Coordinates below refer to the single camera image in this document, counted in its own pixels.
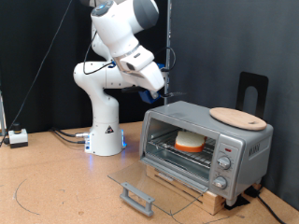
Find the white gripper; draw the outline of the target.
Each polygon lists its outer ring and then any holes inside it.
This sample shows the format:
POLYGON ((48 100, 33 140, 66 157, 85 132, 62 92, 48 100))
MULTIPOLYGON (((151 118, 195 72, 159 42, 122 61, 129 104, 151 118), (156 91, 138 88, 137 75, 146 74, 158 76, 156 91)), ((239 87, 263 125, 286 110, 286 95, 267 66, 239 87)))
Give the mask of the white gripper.
POLYGON ((123 78, 136 86, 150 90, 153 99, 159 98, 156 92, 164 86, 164 77, 153 54, 142 46, 137 46, 130 54, 119 60, 123 78))

